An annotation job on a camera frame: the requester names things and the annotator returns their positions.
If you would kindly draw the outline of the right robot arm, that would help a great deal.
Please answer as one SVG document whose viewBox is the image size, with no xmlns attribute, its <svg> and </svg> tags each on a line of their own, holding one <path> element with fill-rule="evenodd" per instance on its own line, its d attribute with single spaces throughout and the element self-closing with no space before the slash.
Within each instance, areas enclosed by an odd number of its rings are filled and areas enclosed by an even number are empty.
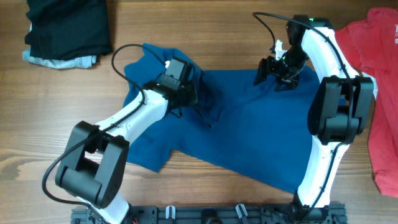
<svg viewBox="0 0 398 224">
<path fill-rule="evenodd" d="M 274 40 L 271 55 L 259 62 L 254 84 L 273 75 L 276 91 L 293 90 L 310 60 L 320 86 L 307 116 L 312 149 L 303 181 L 285 212 L 277 205 L 270 208 L 286 223 L 339 223 L 345 207 L 330 202 L 331 186 L 344 153 L 366 126 L 374 84 L 348 63 L 327 18 L 294 15 L 286 30 L 290 49 Z"/>
</svg>

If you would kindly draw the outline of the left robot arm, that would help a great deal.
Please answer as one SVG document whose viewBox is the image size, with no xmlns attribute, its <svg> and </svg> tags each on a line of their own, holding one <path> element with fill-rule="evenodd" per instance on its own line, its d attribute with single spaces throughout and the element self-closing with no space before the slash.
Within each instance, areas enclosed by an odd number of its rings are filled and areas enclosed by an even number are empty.
<svg viewBox="0 0 398 224">
<path fill-rule="evenodd" d="M 129 146 L 168 114 L 197 103 L 189 76 L 192 63 L 173 57 L 165 72 L 147 82 L 127 106 L 96 124 L 78 123 L 57 169 L 55 183 L 87 207 L 87 223 L 135 223 L 131 205 L 119 193 Z"/>
</svg>

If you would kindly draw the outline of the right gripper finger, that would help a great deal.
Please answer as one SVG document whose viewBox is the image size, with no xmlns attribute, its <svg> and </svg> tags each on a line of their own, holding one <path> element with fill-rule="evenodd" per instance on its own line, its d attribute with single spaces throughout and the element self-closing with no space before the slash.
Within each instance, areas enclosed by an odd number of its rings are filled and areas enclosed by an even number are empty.
<svg viewBox="0 0 398 224">
<path fill-rule="evenodd" d="M 298 87 L 297 80 L 277 80 L 277 86 L 274 88 L 275 92 L 294 90 Z"/>
<path fill-rule="evenodd" d="M 269 74 L 269 57 L 263 58 L 259 62 L 257 75 L 254 79 L 254 86 L 266 81 L 268 74 Z"/>
</svg>

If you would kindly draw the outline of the blue polo shirt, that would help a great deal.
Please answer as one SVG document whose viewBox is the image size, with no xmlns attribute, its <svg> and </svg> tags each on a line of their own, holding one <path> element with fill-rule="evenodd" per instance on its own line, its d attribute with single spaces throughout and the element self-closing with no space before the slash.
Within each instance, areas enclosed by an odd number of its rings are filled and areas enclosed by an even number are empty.
<svg viewBox="0 0 398 224">
<path fill-rule="evenodd" d="M 307 115 L 318 90 L 317 74 L 305 67 L 294 90 L 276 81 L 254 84 L 255 70 L 195 67 L 198 103 L 167 115 L 130 146 L 127 161 L 155 172 L 173 149 L 233 170 L 278 189 L 295 192 L 312 148 Z"/>
</svg>

